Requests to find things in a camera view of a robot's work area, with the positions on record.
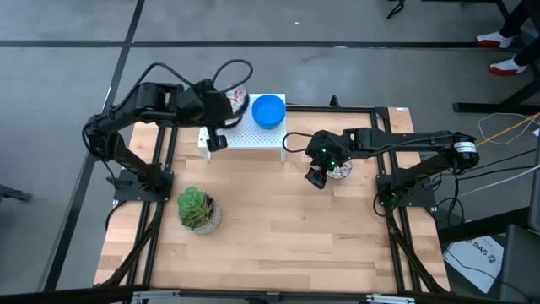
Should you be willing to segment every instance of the white pegboard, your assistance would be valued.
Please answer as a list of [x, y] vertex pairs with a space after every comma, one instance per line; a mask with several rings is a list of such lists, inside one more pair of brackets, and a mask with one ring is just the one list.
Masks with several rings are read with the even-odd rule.
[[[275, 95], [285, 103], [285, 94], [250, 94], [250, 105], [242, 117], [242, 121], [230, 130], [219, 129], [218, 135], [225, 135], [230, 149], [281, 149], [282, 140], [287, 133], [287, 114], [283, 121], [274, 129], [267, 130], [259, 127], [253, 120], [251, 106], [255, 99], [263, 95]], [[206, 149], [208, 130], [201, 128], [198, 147]]]

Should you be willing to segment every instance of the black pants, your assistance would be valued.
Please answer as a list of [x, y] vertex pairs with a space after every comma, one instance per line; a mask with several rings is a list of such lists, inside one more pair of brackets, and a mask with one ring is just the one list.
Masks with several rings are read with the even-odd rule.
[[[529, 14], [525, 10], [525, 5], [519, 3], [516, 8], [510, 13], [510, 17], [506, 20], [505, 26], [500, 30], [503, 37], [513, 37], [520, 34], [520, 28], [529, 18]], [[531, 44], [526, 46], [521, 52], [517, 53], [514, 61], [519, 66], [526, 66], [534, 62], [540, 57], [540, 37], [535, 39]]]

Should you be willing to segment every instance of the white sneaker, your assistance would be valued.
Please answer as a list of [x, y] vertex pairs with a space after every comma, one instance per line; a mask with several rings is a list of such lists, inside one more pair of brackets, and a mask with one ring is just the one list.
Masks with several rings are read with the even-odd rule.
[[487, 47], [507, 48], [508, 46], [510, 46], [510, 43], [512, 43], [513, 40], [514, 40], [514, 37], [504, 38], [502, 35], [500, 35], [498, 31], [476, 37], [476, 42], [480, 46], [487, 46]]
[[527, 66], [522, 67], [514, 62], [514, 58], [504, 60], [503, 62], [494, 63], [489, 66], [489, 71], [499, 76], [511, 76], [519, 73], [523, 73]]

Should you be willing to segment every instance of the wooden table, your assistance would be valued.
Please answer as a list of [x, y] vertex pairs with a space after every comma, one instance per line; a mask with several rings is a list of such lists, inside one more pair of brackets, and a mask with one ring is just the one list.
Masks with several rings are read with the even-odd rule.
[[[408, 109], [389, 111], [393, 132], [413, 131]], [[344, 128], [369, 128], [370, 116], [289, 112], [287, 127], [303, 133], [321, 128], [341, 133]], [[148, 162], [157, 130], [153, 124], [142, 123], [133, 130], [130, 149]], [[396, 291], [386, 222], [372, 209], [378, 172], [375, 158], [353, 160], [349, 177], [328, 179], [326, 188], [318, 190], [304, 179], [311, 160], [303, 153], [287, 154], [281, 163], [277, 150], [226, 149], [207, 163], [197, 148], [197, 136], [198, 128], [183, 128], [178, 133], [172, 199], [165, 206], [152, 288]], [[289, 147], [304, 148], [308, 141], [291, 136]], [[397, 158], [401, 167], [419, 162], [418, 153], [398, 153]], [[222, 207], [221, 225], [210, 235], [195, 235], [178, 219], [176, 197], [190, 186], [208, 191]], [[127, 203], [112, 216], [95, 283], [108, 279], [131, 250], [141, 205]], [[448, 289], [433, 219], [420, 208], [409, 208], [408, 216], [416, 253]], [[145, 261], [144, 252], [136, 282], [142, 280]], [[411, 289], [403, 254], [402, 267]]]

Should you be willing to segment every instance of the concrete floor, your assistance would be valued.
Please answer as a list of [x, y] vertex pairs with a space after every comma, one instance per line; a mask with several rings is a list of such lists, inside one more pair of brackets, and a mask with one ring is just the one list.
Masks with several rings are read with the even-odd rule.
[[[5, 0], [0, 3], [0, 40], [123, 41], [135, 4]], [[469, 42], [503, 22], [490, 3], [408, 0], [403, 12], [386, 20], [393, 5], [383, 0], [154, 0], [144, 5], [135, 41]], [[10, 199], [0, 203], [0, 294], [41, 288], [84, 158], [80, 128], [101, 110], [119, 54], [119, 48], [0, 48], [0, 183], [35, 195], [27, 204]], [[530, 81], [530, 71], [511, 78], [488, 73], [491, 62], [510, 56], [479, 49], [137, 48], [129, 52], [116, 101], [151, 62], [166, 62], [197, 81], [240, 57], [255, 67], [247, 83], [251, 92], [285, 93], [288, 101], [306, 105], [327, 104], [336, 94], [343, 105], [408, 107], [417, 131], [446, 129], [479, 137], [477, 120], [484, 116], [458, 115], [451, 103], [495, 103]], [[220, 86], [245, 71], [225, 72]], [[152, 72], [148, 80], [176, 81], [162, 71]], [[518, 121], [494, 117], [485, 130], [494, 134]], [[529, 132], [508, 146], [486, 144], [482, 162], [534, 145]], [[528, 155], [492, 169], [531, 163]], [[461, 190], [512, 174], [463, 182]], [[92, 285], [111, 208], [112, 189], [104, 179], [103, 165], [97, 164], [59, 289]], [[527, 205], [531, 182], [525, 176], [466, 197], [466, 217], [478, 219]], [[448, 181], [437, 198], [452, 191]]]

